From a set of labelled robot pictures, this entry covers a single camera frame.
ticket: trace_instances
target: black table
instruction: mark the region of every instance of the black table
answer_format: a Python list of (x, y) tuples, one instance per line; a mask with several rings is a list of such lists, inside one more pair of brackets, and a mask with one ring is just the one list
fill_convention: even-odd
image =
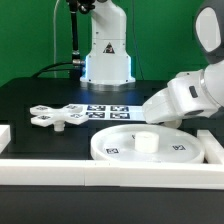
[[(133, 122), (90, 120), (80, 126), (66, 124), (65, 132), (56, 134), (53, 126), (31, 125), (29, 108), (71, 103), (141, 106), (165, 86), (163, 81), (138, 81), (135, 89), (108, 93), (81, 89), (69, 79), (14, 79), (0, 88), (0, 124), (10, 124), (12, 135), (0, 159), (91, 159), (89, 141), (97, 131)], [(223, 144), (223, 124), (222, 117), (200, 118), (184, 121), (181, 129), (193, 135), (197, 129), (209, 129)], [(224, 220), (224, 192), (214, 190), (1, 186), (0, 199), (1, 224), (220, 224)]]

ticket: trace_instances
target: green wall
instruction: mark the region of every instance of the green wall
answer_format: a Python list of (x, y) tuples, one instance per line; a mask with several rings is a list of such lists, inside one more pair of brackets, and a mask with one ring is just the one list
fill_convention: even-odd
[[(169, 80), (179, 71), (206, 66), (193, 33), (194, 15), (203, 0), (135, 0), (136, 37), (145, 79)], [(0, 85), (31, 76), (53, 63), (52, 17), (56, 0), (0, 2)], [(131, 0), (114, 0), (128, 15), (127, 51), (133, 75), (141, 79), (132, 35)], [(70, 15), (61, 0), (58, 17), (58, 61), (71, 58)], [(81, 55), (90, 50), (90, 15), (79, 14)]]

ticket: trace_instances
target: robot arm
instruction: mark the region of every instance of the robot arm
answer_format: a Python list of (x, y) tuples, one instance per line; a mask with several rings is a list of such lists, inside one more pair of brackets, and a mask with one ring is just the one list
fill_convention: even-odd
[(86, 56), (81, 86), (99, 91), (133, 88), (131, 58), (126, 52), (126, 14), (112, 0), (66, 0), (73, 21), (73, 64), (80, 64), (76, 11), (92, 17), (92, 50)]
[(195, 33), (210, 63), (205, 70), (181, 72), (144, 105), (147, 123), (197, 116), (212, 117), (224, 107), (224, 2), (206, 0), (195, 22)]

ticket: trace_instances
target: white foam piece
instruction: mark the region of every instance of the white foam piece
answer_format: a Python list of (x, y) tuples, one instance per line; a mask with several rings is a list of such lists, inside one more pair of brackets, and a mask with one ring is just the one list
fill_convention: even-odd
[(0, 125), (0, 153), (5, 149), (5, 147), (11, 141), (10, 126)]
[(122, 187), (224, 189), (224, 167), (207, 164), (122, 163)]
[(0, 160), (0, 185), (224, 189), (224, 166), (105, 161)]
[(224, 149), (208, 130), (198, 130), (197, 137), (205, 147), (208, 163), (224, 164)]
[(120, 186), (120, 166), (109, 161), (88, 161), (85, 167), (86, 186)]
[(83, 186), (85, 161), (0, 160), (1, 185)]

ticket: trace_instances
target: white cylinder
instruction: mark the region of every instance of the white cylinder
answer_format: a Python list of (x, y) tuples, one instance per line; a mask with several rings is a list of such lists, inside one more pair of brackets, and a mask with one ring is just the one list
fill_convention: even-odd
[(62, 132), (65, 129), (65, 122), (64, 121), (56, 121), (54, 123), (54, 131)]
[(159, 135), (142, 131), (135, 135), (135, 150), (143, 153), (155, 153), (159, 149)]

